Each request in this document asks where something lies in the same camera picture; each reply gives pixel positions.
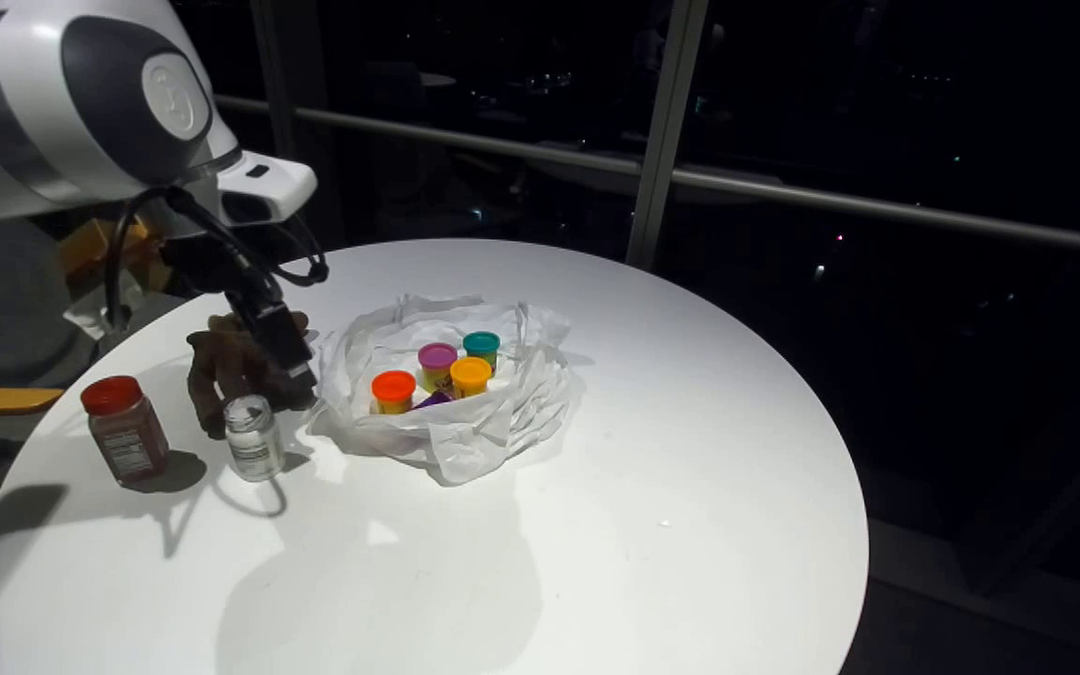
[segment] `white tabletop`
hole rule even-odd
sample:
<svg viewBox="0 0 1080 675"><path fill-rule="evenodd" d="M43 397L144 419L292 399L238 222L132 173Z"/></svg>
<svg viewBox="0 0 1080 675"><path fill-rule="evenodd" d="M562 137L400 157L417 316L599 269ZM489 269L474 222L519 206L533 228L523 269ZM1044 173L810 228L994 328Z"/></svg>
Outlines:
<svg viewBox="0 0 1080 675"><path fill-rule="evenodd" d="M558 247L414 238L292 288L319 333L417 296L554 306L587 397L568 434L440 487L314 451L243 482L192 419L194 299L70 387L0 492L0 675L824 675L867 592L867 507L819 394L720 306ZM207 477L124 492L79 388L132 372Z"/></svg>

